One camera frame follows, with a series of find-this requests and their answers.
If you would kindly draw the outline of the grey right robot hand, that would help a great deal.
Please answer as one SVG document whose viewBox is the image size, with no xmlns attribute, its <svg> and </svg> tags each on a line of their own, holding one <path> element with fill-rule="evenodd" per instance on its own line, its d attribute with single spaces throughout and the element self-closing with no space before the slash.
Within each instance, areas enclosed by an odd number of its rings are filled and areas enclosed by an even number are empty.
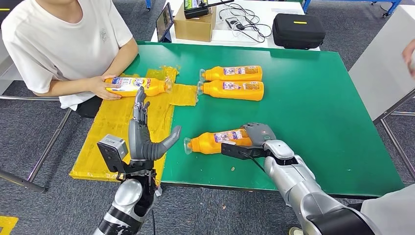
<svg viewBox="0 0 415 235">
<path fill-rule="evenodd" d="M 276 140 L 276 135 L 267 124 L 250 122 L 241 126 L 246 130 L 253 146 L 261 146 L 269 140 Z"/>
</svg>

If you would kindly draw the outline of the person's hand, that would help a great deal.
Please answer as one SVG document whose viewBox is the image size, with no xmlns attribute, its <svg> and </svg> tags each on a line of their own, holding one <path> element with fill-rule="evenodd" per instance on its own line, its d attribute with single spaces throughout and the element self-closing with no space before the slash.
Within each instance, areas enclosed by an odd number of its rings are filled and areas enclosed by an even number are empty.
<svg viewBox="0 0 415 235">
<path fill-rule="evenodd" d="M 415 40 L 412 39 L 402 51 L 403 60 L 412 78 L 415 78 Z"/>
</svg>

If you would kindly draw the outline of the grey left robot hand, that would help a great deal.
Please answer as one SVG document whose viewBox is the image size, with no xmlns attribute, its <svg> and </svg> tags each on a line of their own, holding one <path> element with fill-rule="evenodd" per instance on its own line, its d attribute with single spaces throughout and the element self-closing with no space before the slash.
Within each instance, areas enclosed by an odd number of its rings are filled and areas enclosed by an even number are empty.
<svg viewBox="0 0 415 235">
<path fill-rule="evenodd" d="M 161 142 L 153 142 L 148 129 L 149 101 L 145 101 L 146 94 L 140 87 L 133 105 L 133 116 L 129 122 L 128 140 L 131 160 L 155 161 L 160 159 L 179 139 L 182 127 L 175 126 L 171 134 Z"/>
</svg>

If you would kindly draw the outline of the person's right hand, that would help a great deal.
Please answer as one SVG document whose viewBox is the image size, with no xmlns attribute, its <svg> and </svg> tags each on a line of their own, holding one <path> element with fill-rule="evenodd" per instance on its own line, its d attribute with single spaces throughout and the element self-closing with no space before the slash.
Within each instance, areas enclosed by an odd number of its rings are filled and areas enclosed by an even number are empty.
<svg viewBox="0 0 415 235">
<path fill-rule="evenodd" d="M 94 93 L 96 96 L 103 100 L 119 100 L 121 95 L 112 93 L 107 88 L 119 88 L 119 85 L 107 83 L 106 80 L 115 78 L 115 75 L 102 75 L 92 78 L 87 78 L 86 88 L 88 91 Z"/>
</svg>

